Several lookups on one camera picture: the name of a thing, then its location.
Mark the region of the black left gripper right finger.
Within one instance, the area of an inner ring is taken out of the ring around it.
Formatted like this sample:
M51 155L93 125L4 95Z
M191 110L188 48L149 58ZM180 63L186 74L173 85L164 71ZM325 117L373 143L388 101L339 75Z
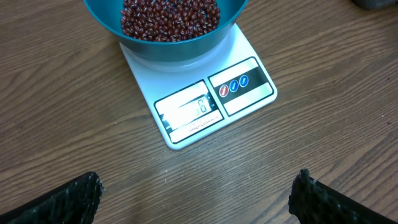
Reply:
M292 184L289 213L303 224L397 224L310 177L302 169Z

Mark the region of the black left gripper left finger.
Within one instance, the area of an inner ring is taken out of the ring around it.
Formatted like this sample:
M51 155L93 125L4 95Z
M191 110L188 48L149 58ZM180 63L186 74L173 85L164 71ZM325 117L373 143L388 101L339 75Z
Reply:
M103 193L96 172L86 172L1 215L1 223L92 224Z

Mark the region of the white digital kitchen scale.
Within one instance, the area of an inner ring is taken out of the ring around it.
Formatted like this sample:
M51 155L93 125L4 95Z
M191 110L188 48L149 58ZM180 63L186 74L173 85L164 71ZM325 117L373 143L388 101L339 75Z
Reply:
M211 51L154 62L121 50L169 148L180 150L272 103L277 88L238 25Z

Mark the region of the red beans in bowl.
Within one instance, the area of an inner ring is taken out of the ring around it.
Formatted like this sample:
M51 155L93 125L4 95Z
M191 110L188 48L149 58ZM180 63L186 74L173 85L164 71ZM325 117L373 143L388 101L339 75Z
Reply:
M150 42L179 42L218 28L221 9L215 0L124 0L123 34Z

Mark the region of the teal blue bowl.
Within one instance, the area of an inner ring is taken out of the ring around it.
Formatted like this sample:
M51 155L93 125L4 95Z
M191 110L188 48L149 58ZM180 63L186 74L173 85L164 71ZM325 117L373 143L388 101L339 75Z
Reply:
M124 35L120 22L122 2L122 0L84 0L90 14L137 56L160 62L179 62L199 57L224 40L248 0L216 0L221 9L218 28L203 36L180 42L149 42Z

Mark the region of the clear plastic container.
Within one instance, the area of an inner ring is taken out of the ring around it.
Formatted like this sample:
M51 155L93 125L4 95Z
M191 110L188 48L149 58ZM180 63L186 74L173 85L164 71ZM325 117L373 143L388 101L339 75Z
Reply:
M364 9L381 9L397 4L397 0L353 0L355 4Z

